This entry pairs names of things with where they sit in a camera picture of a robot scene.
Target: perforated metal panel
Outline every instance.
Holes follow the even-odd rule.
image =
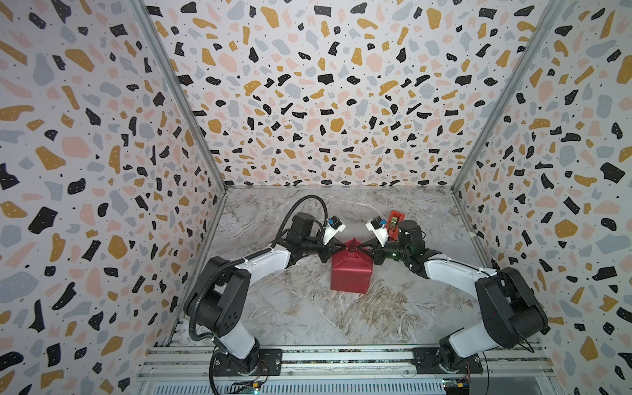
[[[218,381],[220,394],[230,394],[239,386],[227,386]],[[271,380],[264,384],[261,394],[388,394],[388,395],[442,395],[441,379],[367,379],[367,380]],[[212,394],[208,382],[160,382],[154,387],[154,395],[202,395]]]

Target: red gift box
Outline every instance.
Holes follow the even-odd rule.
[[[373,272],[373,259],[359,251],[360,240],[345,243],[347,249],[331,258],[331,289],[334,291],[367,293]]]

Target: metal edge strip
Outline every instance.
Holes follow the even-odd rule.
[[[219,219],[222,216],[222,213],[224,212],[224,206],[226,205],[226,200],[228,199],[228,194],[224,193],[223,195],[221,195],[221,197],[219,198],[219,202],[213,206],[213,208],[215,209],[215,212],[213,213],[213,216],[210,219],[210,224],[209,224],[209,228],[206,232],[207,236],[206,236],[206,240],[204,240],[204,243],[202,244],[202,252],[200,255],[198,255],[197,261],[195,262],[195,268],[193,271],[193,275],[191,276],[190,280],[189,280],[189,284],[186,286],[185,288],[185,292],[182,294],[183,298],[182,300],[184,301],[184,299],[186,298],[186,296],[188,295],[189,291],[191,290],[191,287],[193,286],[193,284],[195,284],[195,281],[197,280],[197,277],[200,275],[200,272],[202,271],[202,267],[204,266],[204,262],[208,261],[209,259],[209,252],[210,252],[210,244],[213,241],[213,237],[215,237],[215,231],[217,231],[217,226],[219,225]],[[175,313],[175,321],[173,322],[173,326],[171,328],[171,331],[169,331],[169,335],[167,336],[167,338],[165,338],[164,341],[164,345],[165,346],[169,346],[169,344],[171,344],[171,340],[173,338],[174,333],[176,332],[176,326],[179,324],[180,320],[180,315],[182,314],[182,310],[184,309],[184,304],[181,303],[180,306],[178,306],[178,308],[176,309]]]
[[[147,12],[147,6],[143,0],[128,0],[128,4],[131,8],[131,13],[138,22],[142,35],[147,40],[147,47],[152,51],[158,68],[160,69],[162,76],[164,77],[167,88],[171,91],[174,100],[182,116],[185,119],[186,127],[191,131],[195,145],[197,146],[202,159],[209,168],[213,181],[218,186],[217,189],[220,193],[226,192],[226,184],[222,179],[219,169],[215,165],[213,155],[210,153],[209,146],[206,143],[206,139],[202,136],[200,126],[197,120],[193,116],[193,110],[189,106],[189,102],[185,97],[184,92],[180,89],[180,83],[175,71],[171,68],[171,63],[167,57],[167,52],[162,45],[162,40],[158,37],[158,32],[154,29],[149,12]]]
[[[499,122],[505,108],[509,104],[514,93],[518,90],[518,87],[526,73],[529,66],[533,63],[533,58],[540,51],[545,39],[549,36],[557,17],[562,13],[564,7],[563,0],[550,0],[544,12],[542,13],[540,20],[538,21],[535,33],[529,39],[529,43],[526,46],[525,53],[522,55],[515,70],[511,73],[507,85],[501,92],[496,105],[492,112],[487,117],[485,124],[483,125],[481,134],[478,135],[474,145],[472,146],[470,153],[465,159],[465,163],[461,166],[459,174],[456,175],[456,179],[452,185],[453,191],[458,191],[465,182],[470,170],[476,163],[476,158],[483,150],[485,143],[494,132],[496,124]]]
[[[229,185],[228,189],[364,189],[364,190],[384,190],[384,189],[423,189],[423,190],[449,190],[449,185],[401,185],[401,186],[366,186],[366,185]]]
[[[465,225],[465,229],[468,231],[468,235],[470,236],[472,244],[474,244],[474,249],[476,250],[476,253],[478,255],[478,258],[480,259],[481,264],[483,265],[483,267],[491,268],[492,260],[487,256],[487,253],[485,252],[485,249],[483,248],[483,243],[480,241],[480,238],[475,232],[476,229],[474,229],[474,227],[472,226],[472,223],[468,220],[468,216],[465,213],[465,208],[463,207],[463,204],[461,204],[459,198],[456,197],[455,194],[452,194],[452,199],[454,200],[456,210],[461,215],[461,220],[463,221],[463,224]]]

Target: terrazzo patterned wall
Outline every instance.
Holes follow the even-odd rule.
[[[632,393],[632,2],[569,1],[458,192],[566,393]]]
[[[125,3],[0,13],[0,392],[129,394],[215,186]]]
[[[450,185],[547,1],[148,0],[229,185]]]

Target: metal corner post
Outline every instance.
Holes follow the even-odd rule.
[[[169,62],[167,52],[162,45],[162,40],[158,37],[158,33],[154,29],[154,24],[147,12],[145,2],[143,0],[128,0],[128,4],[130,5],[131,13],[140,26],[143,36],[147,40],[147,46],[155,57],[156,63],[158,64],[158,67],[165,79],[167,88],[171,91],[176,104],[182,112],[186,127],[191,131],[195,145],[197,145],[202,159],[209,168],[212,180],[215,181],[218,191],[222,195],[225,195],[226,183],[222,179],[222,176],[215,165],[215,160],[213,155],[210,153],[209,146],[206,144],[206,140],[200,131],[200,126],[193,116],[193,110],[191,110],[184,92],[180,89],[178,78],[171,68],[171,63]]]
[[[525,53],[522,55],[518,64],[516,65],[516,69],[511,73],[509,77],[509,81],[507,81],[507,85],[502,90],[496,105],[494,106],[492,112],[489,114],[483,128],[481,129],[481,133],[478,138],[474,142],[474,146],[471,148],[470,153],[465,159],[465,163],[459,174],[457,174],[456,179],[454,180],[454,184],[452,185],[453,191],[458,191],[463,186],[463,183],[467,179],[470,170],[476,163],[476,158],[479,153],[485,146],[485,143],[492,135],[494,131],[494,127],[502,117],[505,108],[511,101],[511,98],[516,93],[522,79],[526,76],[526,73],[535,58],[535,55],[540,51],[542,44],[545,39],[548,37],[557,17],[561,14],[562,9],[564,7],[563,0],[550,0],[547,4],[544,12],[542,13],[540,20],[538,21],[537,28],[535,33],[531,36],[529,43],[526,46]]]

